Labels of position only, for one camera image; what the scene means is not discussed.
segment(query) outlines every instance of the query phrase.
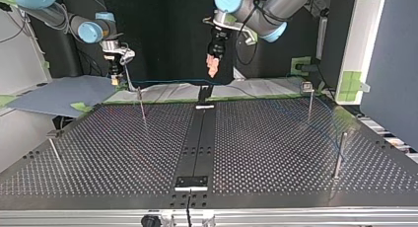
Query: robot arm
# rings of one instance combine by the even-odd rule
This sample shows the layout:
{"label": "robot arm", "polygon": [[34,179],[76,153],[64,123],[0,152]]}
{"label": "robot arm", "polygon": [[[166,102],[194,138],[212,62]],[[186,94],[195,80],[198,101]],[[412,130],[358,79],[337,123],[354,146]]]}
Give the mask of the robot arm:
{"label": "robot arm", "polygon": [[[213,32],[222,32],[226,29],[240,31],[247,40],[247,45],[256,43],[254,33],[268,42],[274,42],[282,36],[287,28],[287,21],[309,0],[215,0],[218,10],[213,18]],[[229,15],[237,19],[231,22]],[[223,55],[219,55],[211,48],[223,47],[223,43],[217,43],[214,38],[208,50],[207,62],[209,74],[214,77],[211,71],[217,71],[217,65]]]}
{"label": "robot arm", "polygon": [[134,57],[135,52],[119,44],[120,34],[116,29],[114,15],[109,12],[96,14],[94,20],[67,13],[66,9],[55,3],[56,0],[8,0],[20,9],[45,22],[56,30],[70,32],[77,40],[85,43],[100,43],[104,59],[109,62],[109,75],[113,85],[119,84],[123,67]]}

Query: gray cloth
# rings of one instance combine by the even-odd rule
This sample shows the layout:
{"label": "gray cloth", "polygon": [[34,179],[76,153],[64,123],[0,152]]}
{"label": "gray cloth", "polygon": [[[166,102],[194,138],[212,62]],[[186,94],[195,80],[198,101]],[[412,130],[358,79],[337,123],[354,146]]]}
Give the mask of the gray cloth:
{"label": "gray cloth", "polygon": [[[215,86],[212,98],[256,97],[299,94],[300,78],[251,79],[234,81],[228,86]],[[156,85],[142,90],[144,102],[165,102],[197,100],[200,87],[190,84]],[[107,102],[137,102],[138,94],[121,91],[110,97]]]}
{"label": "gray cloth", "polygon": [[21,96],[7,105],[8,108],[41,114],[78,117],[71,104],[83,102],[94,106],[114,93],[110,80],[104,77],[82,76],[62,78]]}

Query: white wall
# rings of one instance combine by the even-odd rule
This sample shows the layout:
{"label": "white wall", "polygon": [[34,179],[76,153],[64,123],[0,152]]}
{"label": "white wall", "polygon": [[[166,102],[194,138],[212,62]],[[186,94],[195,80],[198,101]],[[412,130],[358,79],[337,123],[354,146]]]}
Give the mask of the white wall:
{"label": "white wall", "polygon": [[0,173],[46,140],[52,118],[20,111],[0,115]]}
{"label": "white wall", "polygon": [[[11,13],[21,24],[17,11]],[[19,31],[7,13],[0,11],[0,40]],[[43,57],[35,49],[33,40],[25,34],[0,43],[0,95],[13,95],[34,85],[48,81],[48,72],[43,70]]]}
{"label": "white wall", "polygon": [[[345,48],[340,71],[337,95],[341,90],[344,71],[362,72],[360,81],[366,83],[378,29],[381,22],[384,0],[356,0],[350,32]],[[343,102],[337,98],[339,105],[360,105],[363,92],[359,92],[354,102]]]}
{"label": "white wall", "polygon": [[[17,14],[14,12],[12,16],[21,24]],[[0,40],[20,29],[3,11],[0,26]],[[43,61],[34,41],[25,34],[0,43],[0,95],[17,95],[50,80],[42,67]],[[0,108],[0,172],[45,141],[47,132],[53,128],[50,115]]]}

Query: metal rod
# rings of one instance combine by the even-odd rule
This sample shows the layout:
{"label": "metal rod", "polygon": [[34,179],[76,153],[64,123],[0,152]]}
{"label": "metal rod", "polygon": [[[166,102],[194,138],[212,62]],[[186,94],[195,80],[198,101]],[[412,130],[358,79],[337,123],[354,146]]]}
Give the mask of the metal rod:
{"label": "metal rod", "polygon": [[339,179],[339,173],[341,171],[341,164],[342,164],[344,149],[347,143],[347,136],[348,136],[347,132],[342,133],[338,159],[337,159],[337,163],[335,164],[334,179]]}
{"label": "metal rod", "polygon": [[62,170],[65,173],[64,165],[62,164],[61,157],[59,157],[58,150],[56,149],[55,144],[53,143],[52,138],[49,138],[49,143],[51,144],[51,147],[52,147],[53,153],[56,156],[56,159],[58,160],[59,164],[61,165]]}
{"label": "metal rod", "polygon": [[310,111],[308,114],[308,121],[311,121],[311,112],[313,111],[314,90],[311,91]]}

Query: perforated metal table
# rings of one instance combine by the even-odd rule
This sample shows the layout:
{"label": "perforated metal table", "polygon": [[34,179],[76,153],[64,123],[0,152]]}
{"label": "perforated metal table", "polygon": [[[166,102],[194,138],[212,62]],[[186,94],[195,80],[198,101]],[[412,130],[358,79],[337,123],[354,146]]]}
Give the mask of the perforated metal table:
{"label": "perforated metal table", "polygon": [[[357,221],[383,211],[391,221],[417,224],[418,166],[342,108],[315,99],[311,117],[308,110],[304,98],[218,102],[213,110],[147,105],[144,122],[138,105],[98,106],[55,141],[59,159],[44,143],[0,175],[0,222],[80,210],[78,220],[112,213],[126,223],[166,213],[182,216],[181,226],[188,209],[200,224],[208,211],[231,217],[236,210],[270,221],[283,210],[350,210]],[[208,177],[208,190],[174,191],[176,178],[193,176]]]}

